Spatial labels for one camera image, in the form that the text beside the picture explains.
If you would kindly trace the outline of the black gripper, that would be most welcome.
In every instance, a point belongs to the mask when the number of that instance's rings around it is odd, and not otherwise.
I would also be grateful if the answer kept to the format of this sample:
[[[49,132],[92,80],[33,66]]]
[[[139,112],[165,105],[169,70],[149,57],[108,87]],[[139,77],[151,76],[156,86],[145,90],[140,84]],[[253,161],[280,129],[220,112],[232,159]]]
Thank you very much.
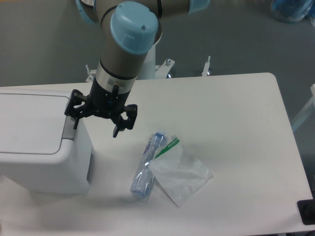
[[[132,130],[137,118],[138,106],[125,105],[130,91],[119,93],[117,87],[107,91],[94,79],[89,95],[74,89],[67,102],[64,114],[74,121],[73,129],[77,129],[79,120],[89,116],[111,118],[115,124],[113,138],[125,129]]]

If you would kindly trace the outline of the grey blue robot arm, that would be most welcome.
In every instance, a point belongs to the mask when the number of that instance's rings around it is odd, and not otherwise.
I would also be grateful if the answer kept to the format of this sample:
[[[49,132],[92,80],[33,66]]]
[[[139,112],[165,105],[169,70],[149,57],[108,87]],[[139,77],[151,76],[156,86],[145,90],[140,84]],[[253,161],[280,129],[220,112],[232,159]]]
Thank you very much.
[[[79,9],[100,23],[105,37],[88,95],[73,90],[65,109],[76,129],[81,118],[110,119],[113,136],[134,127],[138,107],[126,100],[149,50],[161,37],[160,20],[192,14],[208,7],[207,0],[80,0]]]

